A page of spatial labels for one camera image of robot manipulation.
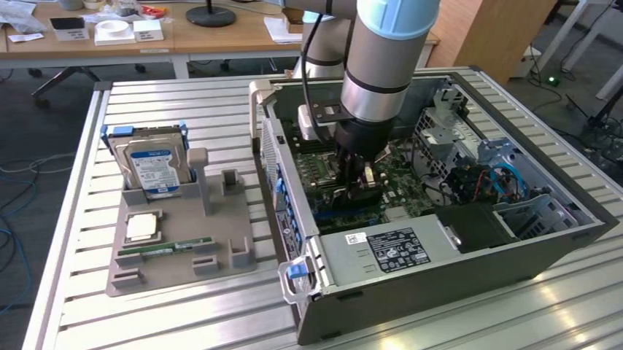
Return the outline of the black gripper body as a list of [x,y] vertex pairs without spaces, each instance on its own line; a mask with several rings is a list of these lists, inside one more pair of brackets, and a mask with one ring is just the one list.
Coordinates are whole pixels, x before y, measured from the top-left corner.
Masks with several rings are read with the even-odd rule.
[[354,155],[365,161],[375,160],[387,146],[393,131],[393,121],[366,122],[359,119],[343,120],[337,124],[334,138],[338,153]]

